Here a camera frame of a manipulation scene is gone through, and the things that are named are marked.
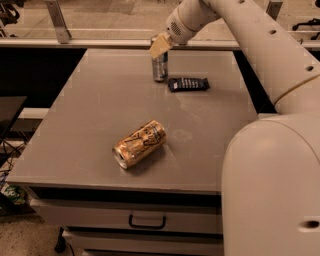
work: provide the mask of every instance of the upright can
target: upright can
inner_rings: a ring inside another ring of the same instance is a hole
[[[163,126],[152,120],[120,140],[112,148],[112,152],[120,166],[127,169],[159,148],[166,140]]]
[[[156,40],[156,36],[151,38],[151,45]],[[152,58],[153,79],[156,82],[166,81],[168,78],[168,52],[161,54],[159,57]]]

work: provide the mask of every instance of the aluminum can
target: aluminum can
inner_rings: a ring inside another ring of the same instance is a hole
[[[151,45],[153,44],[155,37],[151,38]],[[163,82],[168,78],[168,52],[161,54],[159,57],[152,60],[152,73],[153,79],[156,82]]]
[[[120,166],[127,169],[159,148],[166,140],[167,135],[163,126],[151,120],[120,140],[112,148],[112,152]]]

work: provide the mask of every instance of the drawer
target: drawer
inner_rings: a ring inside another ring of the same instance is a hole
[[[31,207],[59,226],[222,234],[222,216],[207,207],[35,199]]]
[[[97,250],[87,255],[210,255],[223,256],[223,240],[198,236],[141,235],[64,231],[63,237],[75,248]]]

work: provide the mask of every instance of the black handle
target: black handle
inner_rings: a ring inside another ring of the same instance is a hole
[[[163,229],[163,228],[165,227],[166,221],[167,221],[166,216],[163,216],[163,217],[162,217],[162,223],[161,223],[161,225],[159,225],[159,226],[136,225],[136,224],[133,224],[133,215],[130,214],[130,216],[129,216],[129,226],[132,227],[132,228],[139,228],[139,229],[160,230],[160,229]]]

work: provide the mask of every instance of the gold can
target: gold can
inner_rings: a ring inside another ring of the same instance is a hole
[[[115,159],[127,169],[159,148],[167,140],[163,126],[152,120],[120,140],[113,148]]]

